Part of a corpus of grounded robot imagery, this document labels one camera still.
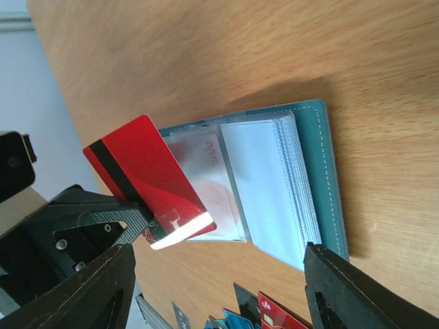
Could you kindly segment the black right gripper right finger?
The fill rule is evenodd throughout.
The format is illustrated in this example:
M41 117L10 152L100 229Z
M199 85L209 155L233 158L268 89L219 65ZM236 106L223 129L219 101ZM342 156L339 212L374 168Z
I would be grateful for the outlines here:
M309 243L305 292L314 328L437 328L438 318L323 245Z

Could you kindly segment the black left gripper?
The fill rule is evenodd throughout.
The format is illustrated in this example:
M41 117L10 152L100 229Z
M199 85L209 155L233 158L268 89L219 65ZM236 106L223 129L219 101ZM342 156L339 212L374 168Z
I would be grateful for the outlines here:
M144 204L73 185L1 237L1 301L26 305L146 230L158 221Z

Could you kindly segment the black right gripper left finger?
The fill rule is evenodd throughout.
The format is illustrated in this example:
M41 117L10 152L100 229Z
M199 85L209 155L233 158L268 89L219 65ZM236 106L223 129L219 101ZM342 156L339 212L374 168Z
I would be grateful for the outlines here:
M125 328L135 283L131 244L85 268L1 319L2 328Z

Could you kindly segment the red VIP card top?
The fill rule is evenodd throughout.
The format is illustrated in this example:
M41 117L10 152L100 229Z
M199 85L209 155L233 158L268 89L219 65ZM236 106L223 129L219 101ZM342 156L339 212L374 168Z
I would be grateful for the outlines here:
M172 154L217 228L191 241L242 241L245 234L217 136L169 137Z

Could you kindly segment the teal leather card holder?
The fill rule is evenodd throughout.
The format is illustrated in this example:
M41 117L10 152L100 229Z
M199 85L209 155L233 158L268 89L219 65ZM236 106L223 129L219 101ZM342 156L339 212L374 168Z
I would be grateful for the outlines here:
M217 136L245 239L303 269L308 243L348 257L327 105L320 99L245 110L160 130Z

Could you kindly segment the black card near right arm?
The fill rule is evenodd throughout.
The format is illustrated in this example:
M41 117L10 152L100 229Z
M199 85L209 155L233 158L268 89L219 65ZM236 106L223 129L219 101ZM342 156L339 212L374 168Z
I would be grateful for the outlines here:
M258 297L236 282L233 283L233 288L241 316L250 320L253 325L260 326L261 316Z

